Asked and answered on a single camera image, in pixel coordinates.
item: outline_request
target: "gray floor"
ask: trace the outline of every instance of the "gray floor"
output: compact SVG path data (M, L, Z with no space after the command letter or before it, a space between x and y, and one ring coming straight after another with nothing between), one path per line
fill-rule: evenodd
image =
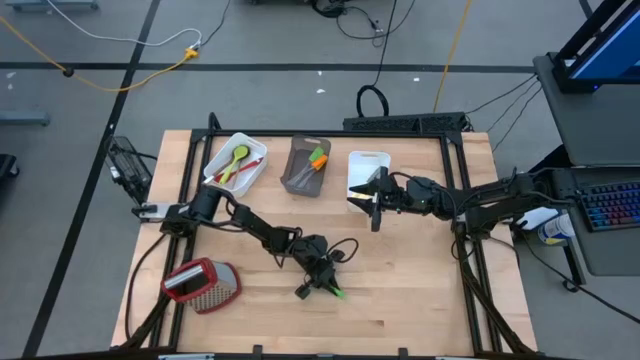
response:
M293 0L264 0L257 7L232 0L221 32L203 49L199 63L376 63L380 50L369 41L344 38L333 20ZM102 1L100 12L70 16L99 34L137 37L151 0ZM386 24L391 2L356 1ZM401 0L398 14L409 1ZM184 27L208 33L217 24L223 1L162 0L150 40ZM464 0L418 1L406 24L390 40L387 63L444 64ZM61 18L46 13L15 14L0 7L27 37L47 53L70 62L128 62L131 44L89 39ZM476 0L456 57L458 65L530 66L531 58L557 50L584 21L578 0ZM345 28L364 31L357 14ZM142 62L172 62L192 42L185 35L160 48L146 48ZM40 59L7 31L0 31L0 62ZM82 71L100 84L117 87L123 71ZM149 72L138 71L135 80ZM385 72L379 87L393 114L430 112L439 73ZM375 73L342 71L174 72L129 94L117 133L139 150L154 153L166 129L204 127L215 111L225 128L340 129L355 116L355 94ZM524 80L526 74L452 73L439 110L470 110ZM486 130L509 96L472 115ZM89 89L52 70L0 70L0 108L41 109L49 127L0 128L0 152L19 157L22 174L3 193L0 208L0 281L11 291L0 295L0 358L20 356L49 276L69 229L114 94ZM379 105L365 97L365 112ZM491 132L495 145L520 106ZM517 166L527 170L560 143L544 97L529 105L495 153L500 175ZM131 261L138 225L131 200L103 170L82 228L67 277L56 302L40 355L106 349ZM559 280L518 247L522 277L541 350L576 358L636 358L640 328L581 294L564 291ZM560 249L537 248L566 269ZM588 278L589 288L640 315L637 278Z

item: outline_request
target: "gray tray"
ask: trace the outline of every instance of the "gray tray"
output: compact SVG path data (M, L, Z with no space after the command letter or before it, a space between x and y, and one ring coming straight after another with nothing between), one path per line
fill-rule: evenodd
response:
M325 155L329 156L329 152L331 151L331 143L329 140L304 135L294 135L291 138L289 159L287 160L284 174L280 177L280 182L288 193L309 197L317 197L320 195L322 181L324 180L324 171L327 168L328 161L320 171L315 172L313 176L311 176L303 188L297 188L287 184L287 181L296 176L309 163L309 156L311 156L313 150L318 146L324 150Z

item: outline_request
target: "wooden table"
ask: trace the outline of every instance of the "wooden table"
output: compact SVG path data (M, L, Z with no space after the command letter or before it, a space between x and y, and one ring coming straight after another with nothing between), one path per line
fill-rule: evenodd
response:
M149 201L177 200L189 137L190 131L165 132ZM268 166L239 201L274 226L300 226L305 234L325 235L330 245L346 237L357 238L357 255L349 263L337 265L337 280L347 298L340 300L314 290L306 300L300 300L294 290L302 283L303 272L293 260L278 269L273 257L251 236L201 227L194 258L233 264L243 292L229 306L208 315L185 308L179 351L250 353L253 345L261 344L265 353L395 355L398 348L406 347L411 355L473 355L459 266L449 252L453 241L449 222L434 216L385 212L380 232L372 233L368 217L349 212L345 199L347 158L353 150L385 151L391 155L392 170L444 184L438 140L330 138L331 158L318 198L290 195L280 184L290 138L257 140L268 148ZM472 186L495 181L487 134L465 133L463 140ZM215 137L213 153L225 142L226 138ZM451 155L459 186L455 151ZM195 189L199 159L197 154L189 198ZM158 228L158 224L141 226L131 269L159 237ZM504 227L497 227L493 235L511 241ZM155 250L138 273L132 301L133 328L156 302L167 244L165 241ZM485 242L484 249L494 303L524 343L535 348L514 252L493 242ZM124 341L125 300L126 296L113 334L114 345ZM484 313L476 307L484 348L490 350ZM172 313L173 304L165 315L161 344L168 341Z

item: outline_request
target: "keyboard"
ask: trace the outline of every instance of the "keyboard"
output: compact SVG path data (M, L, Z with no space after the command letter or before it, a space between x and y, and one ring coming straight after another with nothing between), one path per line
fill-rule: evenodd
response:
M470 123L463 112L380 116L344 119L344 130L352 131L469 131Z
M582 210L589 229L640 227L640 182L583 187Z

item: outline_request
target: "green spoon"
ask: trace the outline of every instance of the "green spoon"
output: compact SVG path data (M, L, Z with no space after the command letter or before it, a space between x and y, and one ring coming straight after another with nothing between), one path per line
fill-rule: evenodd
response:
M222 175L222 179L220 179L220 184L224 185L229 181L229 177L231 176L231 171L236 163L249 155L249 148L246 145L239 145L235 149L233 149L233 161L231 165L227 166L227 169L224 171L224 175Z

